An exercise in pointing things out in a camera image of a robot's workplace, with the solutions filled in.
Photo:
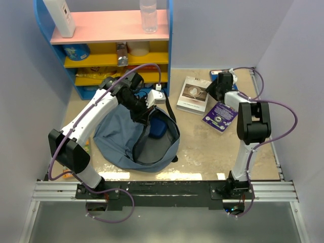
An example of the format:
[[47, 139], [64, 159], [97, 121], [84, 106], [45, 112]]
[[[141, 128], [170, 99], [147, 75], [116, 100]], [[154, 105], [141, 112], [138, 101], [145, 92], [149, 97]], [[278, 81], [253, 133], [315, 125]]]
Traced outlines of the white coffee cover book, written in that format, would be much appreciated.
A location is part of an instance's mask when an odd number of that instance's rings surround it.
[[209, 80], [187, 76], [176, 105], [177, 109], [203, 115], [208, 102], [206, 89], [211, 83]]

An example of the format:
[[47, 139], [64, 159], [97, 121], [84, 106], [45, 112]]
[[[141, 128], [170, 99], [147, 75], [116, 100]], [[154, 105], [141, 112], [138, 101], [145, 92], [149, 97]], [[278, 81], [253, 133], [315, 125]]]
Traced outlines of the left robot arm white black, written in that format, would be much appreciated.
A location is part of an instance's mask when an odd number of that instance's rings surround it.
[[48, 168], [48, 179], [53, 177], [54, 162], [68, 168], [79, 181], [87, 186], [87, 193], [92, 198], [101, 198], [105, 192], [104, 179], [90, 164], [90, 155], [84, 150], [85, 142], [100, 122], [118, 106], [126, 112], [135, 124], [147, 124], [152, 108], [144, 98], [139, 98], [139, 85], [144, 82], [141, 75], [130, 70], [119, 78], [108, 77], [96, 91], [92, 100], [65, 127], [52, 129], [48, 134], [51, 162]]

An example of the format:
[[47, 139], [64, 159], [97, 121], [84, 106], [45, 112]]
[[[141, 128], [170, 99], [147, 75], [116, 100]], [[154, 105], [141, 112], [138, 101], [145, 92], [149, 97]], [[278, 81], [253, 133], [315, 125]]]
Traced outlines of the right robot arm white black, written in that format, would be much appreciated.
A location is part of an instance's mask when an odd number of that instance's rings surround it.
[[271, 135], [267, 102], [252, 100], [233, 89], [237, 76], [233, 71], [220, 72], [206, 92], [216, 101], [238, 112], [236, 132], [240, 147], [233, 169], [224, 186], [216, 189], [223, 198], [236, 199], [251, 190], [250, 170], [255, 163], [257, 148]]

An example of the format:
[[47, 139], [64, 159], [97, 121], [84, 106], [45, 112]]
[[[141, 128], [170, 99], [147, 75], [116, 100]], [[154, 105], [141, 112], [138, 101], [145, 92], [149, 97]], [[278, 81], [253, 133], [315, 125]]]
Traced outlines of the blue fabric backpack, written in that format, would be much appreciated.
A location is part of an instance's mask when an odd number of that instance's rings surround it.
[[[132, 121], [130, 111], [118, 105], [96, 127], [94, 142], [103, 157], [124, 170], [159, 172], [178, 161], [180, 131], [176, 117], [166, 102], [166, 110], [156, 107], [149, 115], [147, 125]], [[153, 117], [167, 123], [167, 131], [160, 139], [149, 137]]]

